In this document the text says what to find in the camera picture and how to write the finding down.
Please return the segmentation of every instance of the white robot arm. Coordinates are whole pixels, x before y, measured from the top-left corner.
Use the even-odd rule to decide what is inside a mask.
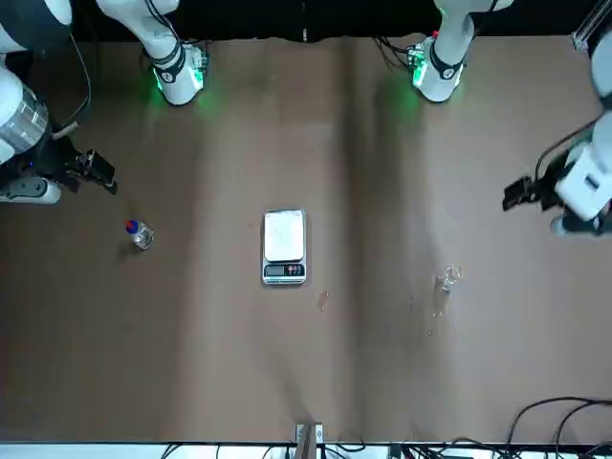
[[[509,7],[514,0],[434,0],[442,14],[437,37],[411,47],[412,84],[432,102],[447,100],[464,68],[474,38],[473,12],[492,12]]]
[[[97,0],[104,14],[121,22],[153,60],[155,77],[166,100],[184,105],[204,87],[208,54],[182,41],[163,17],[180,0]]]
[[[115,168],[97,152],[81,153],[52,134],[46,105],[6,66],[9,53],[41,51],[70,36],[69,0],[0,2],[0,202],[52,204],[58,184],[80,180],[117,191]]]
[[[542,177],[522,177],[504,192],[504,210],[523,203],[563,208],[551,224],[556,235],[612,233],[612,31],[593,52],[591,70],[603,115],[569,136],[582,138],[553,158]]]

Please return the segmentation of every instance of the kitchen scale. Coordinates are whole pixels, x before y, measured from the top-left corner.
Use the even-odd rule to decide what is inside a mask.
[[[306,214],[301,209],[268,210],[264,215],[261,278],[265,284],[306,280]]]

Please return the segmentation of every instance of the power cable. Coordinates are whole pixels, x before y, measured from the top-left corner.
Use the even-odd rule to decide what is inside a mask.
[[[565,136],[564,138],[562,138],[561,140],[553,143],[551,146],[549,146],[548,148],[546,148],[540,155],[539,158],[537,159],[537,163],[535,164],[535,172],[534,172],[534,178],[536,180],[539,180],[539,169],[542,166],[542,161],[544,161],[544,158],[546,158],[548,155],[550,155],[553,151],[555,151],[557,148],[559,148],[561,145],[563,145],[564,143],[566,143],[569,140],[572,140],[575,136],[577,136],[578,134],[581,134],[582,132],[586,131],[587,129],[589,129],[590,127],[592,127],[599,119],[600,117],[596,117],[593,120],[588,121],[586,124],[582,125],[581,127],[579,127],[578,129],[576,129],[575,131],[570,132],[567,136]]]
[[[81,68],[83,70],[83,74],[85,76],[85,82],[87,84],[87,96],[84,101],[78,106],[75,112],[59,127],[59,129],[52,134],[54,140],[61,139],[64,136],[67,136],[80,125],[84,114],[89,110],[89,106],[91,104],[92,99],[92,81],[89,78],[89,72],[87,72],[87,65],[85,65],[85,60],[83,59],[83,55],[78,48],[77,43],[75,42],[75,38],[72,34],[70,34],[70,41],[73,43],[75,47],[76,56],[78,57],[78,61],[80,62]]]

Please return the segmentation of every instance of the plastic bottle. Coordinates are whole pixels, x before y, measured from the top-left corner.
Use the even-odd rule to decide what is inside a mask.
[[[132,238],[132,242],[142,250],[147,250],[153,242],[153,230],[143,222],[128,220],[125,222],[125,230]]]
[[[448,266],[442,275],[436,278],[436,285],[443,292],[450,292],[452,286],[463,279],[463,268],[461,265]]]

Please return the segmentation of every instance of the cable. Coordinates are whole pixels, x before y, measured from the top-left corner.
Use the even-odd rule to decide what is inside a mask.
[[[164,450],[164,453],[162,454],[162,457],[160,459],[167,459],[167,457],[172,454],[174,451],[176,451],[178,448],[180,448],[183,444],[182,443],[171,443],[170,445],[167,446],[167,448]]]
[[[491,7],[487,11],[487,17],[482,22],[480,27],[474,31],[474,37],[473,38],[477,37],[483,30],[485,30],[487,28],[487,26],[491,22],[491,15],[490,15],[490,13],[495,11],[495,7],[497,7],[498,3],[499,3],[499,0],[493,0],[493,2],[491,3]]]
[[[151,16],[153,16],[153,19],[155,19],[156,22],[158,22],[159,24],[161,24],[161,25],[165,26],[167,29],[169,29],[172,32],[172,34],[174,35],[174,37],[176,38],[177,41],[181,41],[181,38],[179,38],[179,35],[177,35],[176,31],[172,27],[172,24],[170,24],[170,21],[168,21],[160,13],[160,11],[157,9],[157,7],[153,3],[153,1],[152,0],[144,0],[144,4],[146,5],[146,8],[149,10],[149,13],[151,14]]]
[[[376,47],[378,48],[379,52],[381,53],[382,56],[382,60],[384,61],[384,65],[386,65],[386,67],[394,72],[396,70],[401,70],[401,71],[407,71],[408,68],[408,63],[407,61],[403,60],[402,57],[400,56],[400,54],[398,52],[395,52],[393,50],[391,50],[391,53],[393,54],[393,57],[395,57],[395,62],[393,60],[390,59],[390,57],[388,56],[388,54],[385,52],[385,48],[389,49],[386,44],[380,40],[378,37],[374,37],[372,38],[374,40],[374,43],[376,44]]]
[[[336,454],[337,457],[339,457],[340,459],[347,459],[346,456],[344,454],[341,454],[339,452],[337,452],[335,449],[331,449],[329,447],[323,446],[323,450],[324,451],[329,451],[329,452],[333,452],[334,454]]]
[[[261,459],[266,459],[266,455],[272,450],[272,448],[274,447],[268,447],[268,449],[266,449],[266,452],[264,452],[264,455],[261,456]]]
[[[83,59],[83,55],[78,48],[77,43],[75,42],[75,38],[72,34],[70,34],[70,40],[75,47],[76,55],[78,56],[78,61],[80,62],[81,68],[83,69],[83,74],[85,75],[85,81],[87,83],[87,96],[85,100],[78,106],[75,112],[64,122],[58,129],[57,132],[52,134],[54,140],[61,139],[64,136],[67,136],[72,131],[78,128],[80,122],[82,120],[83,115],[89,110],[89,106],[92,100],[92,81],[89,78],[89,72],[87,72],[87,66],[85,65],[85,60]]]
[[[605,442],[601,442],[601,443],[595,445],[594,447],[592,447],[591,449],[589,449],[588,451],[586,451],[584,453],[584,455],[587,456],[587,457],[591,456],[598,449],[603,448],[603,447],[610,447],[610,446],[612,446],[612,440],[606,440]]]
[[[553,143],[551,146],[549,146],[548,148],[546,148],[542,152],[542,154],[539,155],[539,158],[537,159],[537,163],[535,164],[534,178],[536,180],[539,180],[539,169],[542,166],[542,161],[544,161],[544,158],[546,158],[549,154],[551,154],[553,151],[555,151],[558,147],[560,147],[561,145],[563,145],[567,141],[573,139],[578,134],[581,134],[583,131],[589,129],[591,126],[593,126],[593,124],[595,124],[598,121],[599,118],[600,117],[596,117],[595,119],[590,120],[586,124],[582,125],[578,129],[576,129],[575,131],[569,133],[567,136],[565,136],[560,141],[557,141],[557,142]]]
[[[365,443],[361,442],[361,446],[357,447],[357,448],[347,448],[341,444],[336,443],[335,444],[336,448],[340,448],[342,449],[344,452],[360,452],[363,451],[365,449]]]

